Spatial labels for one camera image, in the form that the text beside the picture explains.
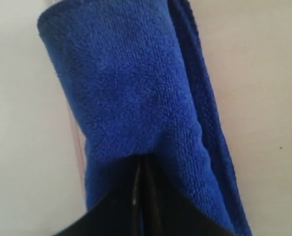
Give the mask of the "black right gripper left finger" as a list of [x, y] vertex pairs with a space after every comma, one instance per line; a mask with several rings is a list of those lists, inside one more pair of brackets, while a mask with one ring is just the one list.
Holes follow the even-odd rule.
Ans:
[[140, 236], [141, 160], [134, 156], [131, 169], [92, 210], [57, 236]]

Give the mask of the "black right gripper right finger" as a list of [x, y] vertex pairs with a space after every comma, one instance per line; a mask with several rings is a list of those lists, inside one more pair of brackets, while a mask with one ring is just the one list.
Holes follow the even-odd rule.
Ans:
[[184, 197], [151, 157], [144, 159], [144, 234], [146, 236], [232, 235]]

